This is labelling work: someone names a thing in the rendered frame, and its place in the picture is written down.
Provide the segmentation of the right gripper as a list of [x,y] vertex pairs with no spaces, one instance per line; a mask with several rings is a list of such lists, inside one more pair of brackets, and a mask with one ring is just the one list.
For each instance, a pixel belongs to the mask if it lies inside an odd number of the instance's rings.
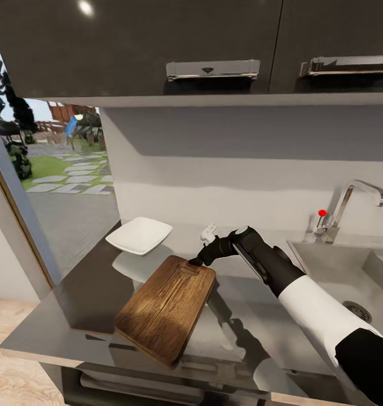
[[201,267],[205,265],[207,267],[210,266],[216,258],[229,257],[224,255],[221,249],[221,240],[223,238],[219,238],[218,235],[215,235],[215,240],[208,246],[204,244],[205,247],[203,247],[197,257],[189,260],[188,263],[194,266]]

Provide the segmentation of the cutting board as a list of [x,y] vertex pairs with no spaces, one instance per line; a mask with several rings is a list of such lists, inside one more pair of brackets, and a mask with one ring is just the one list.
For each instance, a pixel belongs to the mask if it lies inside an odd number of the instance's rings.
[[168,256],[115,316],[115,330],[162,363],[173,366],[182,354],[215,277],[212,268],[191,265],[176,255]]

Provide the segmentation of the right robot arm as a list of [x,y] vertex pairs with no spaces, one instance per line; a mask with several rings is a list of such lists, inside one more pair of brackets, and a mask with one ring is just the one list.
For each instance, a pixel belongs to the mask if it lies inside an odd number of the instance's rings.
[[217,227],[208,225],[200,236],[205,247],[188,263],[207,267],[216,258],[241,255],[339,380],[383,406],[383,335],[324,291],[282,249],[264,243],[255,228],[240,227],[219,238],[212,234]]

